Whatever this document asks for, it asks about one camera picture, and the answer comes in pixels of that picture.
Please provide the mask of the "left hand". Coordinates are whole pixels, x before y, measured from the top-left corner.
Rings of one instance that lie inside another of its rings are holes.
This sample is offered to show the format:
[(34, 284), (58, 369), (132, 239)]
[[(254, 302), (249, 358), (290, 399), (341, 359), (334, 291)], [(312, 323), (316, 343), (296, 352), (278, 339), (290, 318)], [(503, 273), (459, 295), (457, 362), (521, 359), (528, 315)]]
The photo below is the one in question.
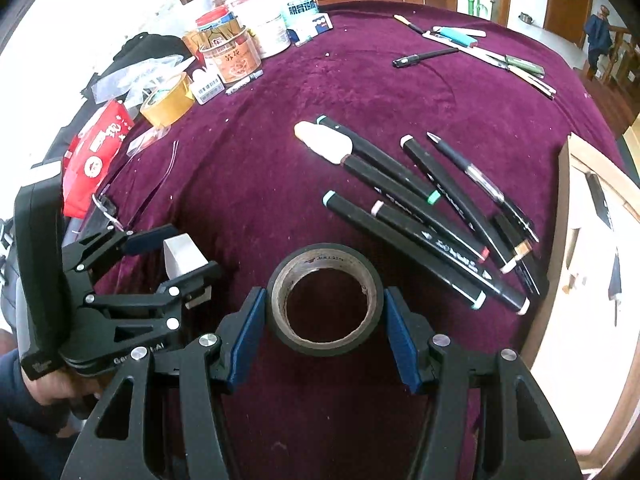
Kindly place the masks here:
[(83, 378), (71, 370), (55, 370), (35, 380), (30, 379), (24, 370), (21, 374), (27, 391), (42, 406), (84, 396), (100, 396), (103, 391), (96, 379)]

